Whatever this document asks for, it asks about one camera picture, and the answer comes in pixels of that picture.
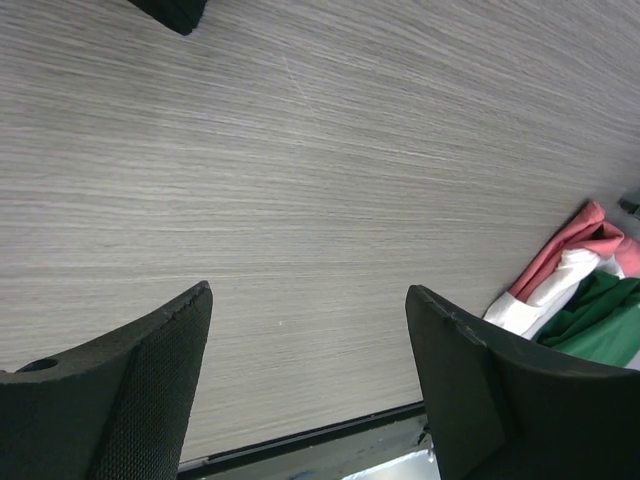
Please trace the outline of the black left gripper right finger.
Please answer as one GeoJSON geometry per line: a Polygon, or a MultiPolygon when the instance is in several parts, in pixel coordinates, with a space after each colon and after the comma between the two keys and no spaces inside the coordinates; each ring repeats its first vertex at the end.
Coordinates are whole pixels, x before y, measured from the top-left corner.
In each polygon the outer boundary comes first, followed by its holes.
{"type": "Polygon", "coordinates": [[[411,347],[444,479],[635,479],[639,374],[565,355],[414,285],[411,347]]]}

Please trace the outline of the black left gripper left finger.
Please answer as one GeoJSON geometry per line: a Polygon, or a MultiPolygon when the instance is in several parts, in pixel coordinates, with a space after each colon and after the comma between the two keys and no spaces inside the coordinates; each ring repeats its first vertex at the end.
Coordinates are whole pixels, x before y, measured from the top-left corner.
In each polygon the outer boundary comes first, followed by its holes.
{"type": "Polygon", "coordinates": [[[202,281],[120,328],[2,373],[2,478],[176,478],[212,307],[202,281]]]}

